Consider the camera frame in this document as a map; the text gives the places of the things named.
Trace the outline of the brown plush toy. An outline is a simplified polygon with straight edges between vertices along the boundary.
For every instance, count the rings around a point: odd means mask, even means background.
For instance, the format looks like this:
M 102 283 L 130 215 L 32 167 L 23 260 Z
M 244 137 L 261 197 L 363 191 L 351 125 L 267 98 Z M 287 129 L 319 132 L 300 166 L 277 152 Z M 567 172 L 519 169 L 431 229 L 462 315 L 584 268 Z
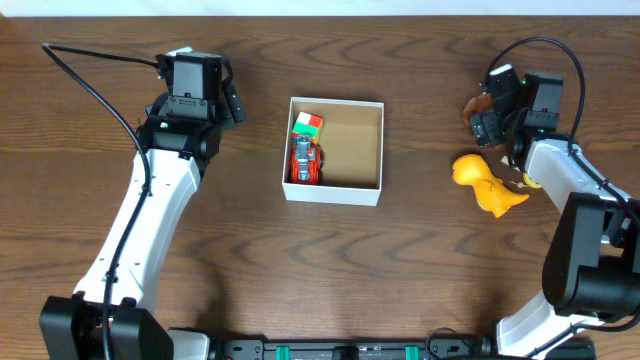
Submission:
M 468 101 L 463 110 L 463 120 L 478 146 L 488 149 L 498 149 L 503 146 L 504 136 L 500 129 L 500 116 L 494 110 L 493 100 L 488 93 Z

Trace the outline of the multicoloured puzzle cube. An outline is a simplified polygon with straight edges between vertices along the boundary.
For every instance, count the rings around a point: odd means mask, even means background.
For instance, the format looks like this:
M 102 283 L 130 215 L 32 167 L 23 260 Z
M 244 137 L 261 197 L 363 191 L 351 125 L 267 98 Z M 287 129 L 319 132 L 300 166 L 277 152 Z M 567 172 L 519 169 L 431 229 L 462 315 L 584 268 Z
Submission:
M 319 143 L 321 130 L 324 126 L 324 118 L 318 115 L 300 112 L 292 127 L 293 137 L 306 136 L 314 145 Z

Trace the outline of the red toy car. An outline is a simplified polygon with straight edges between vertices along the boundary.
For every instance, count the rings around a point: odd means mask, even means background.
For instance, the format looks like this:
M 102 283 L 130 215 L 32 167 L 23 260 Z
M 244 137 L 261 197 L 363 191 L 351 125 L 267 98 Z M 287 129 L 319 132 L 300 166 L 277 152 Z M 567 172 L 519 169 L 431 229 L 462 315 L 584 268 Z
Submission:
M 307 135 L 294 138 L 291 152 L 290 181 L 295 184 L 318 185 L 321 178 L 323 153 L 319 145 Z

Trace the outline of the white cardboard box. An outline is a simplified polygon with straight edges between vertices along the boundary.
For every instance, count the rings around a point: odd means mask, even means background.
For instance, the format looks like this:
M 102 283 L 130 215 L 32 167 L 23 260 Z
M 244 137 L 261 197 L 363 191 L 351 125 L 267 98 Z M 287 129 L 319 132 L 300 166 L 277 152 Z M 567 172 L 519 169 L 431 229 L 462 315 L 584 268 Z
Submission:
M 292 130 L 302 112 L 324 120 L 319 135 L 323 166 L 317 185 L 293 182 Z M 285 140 L 281 184 L 288 201 L 361 206 L 378 203 L 383 178 L 382 103 L 293 97 Z

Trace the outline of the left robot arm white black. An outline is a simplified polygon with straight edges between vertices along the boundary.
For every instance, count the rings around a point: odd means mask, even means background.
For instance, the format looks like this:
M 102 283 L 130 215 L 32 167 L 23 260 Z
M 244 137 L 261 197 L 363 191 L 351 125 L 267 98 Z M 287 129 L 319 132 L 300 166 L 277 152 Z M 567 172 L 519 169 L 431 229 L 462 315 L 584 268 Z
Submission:
M 136 149 L 109 234 L 69 297 L 49 297 L 39 318 L 52 359 L 217 359 L 220 345 L 201 330 L 164 329 L 155 319 L 159 275 L 177 224 L 198 190 L 221 134 L 246 113 L 228 58 L 186 47 L 150 62 L 167 86 L 132 128 L 92 86 L 43 49 L 123 126 Z

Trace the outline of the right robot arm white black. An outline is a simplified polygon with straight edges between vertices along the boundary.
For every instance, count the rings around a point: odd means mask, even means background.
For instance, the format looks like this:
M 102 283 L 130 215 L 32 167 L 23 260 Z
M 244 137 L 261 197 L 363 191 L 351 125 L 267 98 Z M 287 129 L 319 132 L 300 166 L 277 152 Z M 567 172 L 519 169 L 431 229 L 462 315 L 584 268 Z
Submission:
M 543 359 L 583 330 L 639 322 L 639 202 L 613 186 L 557 132 L 563 80 L 511 65 L 487 73 L 487 108 L 469 118 L 482 147 L 503 145 L 510 166 L 540 186 L 561 216 L 542 289 L 496 326 L 497 354 Z

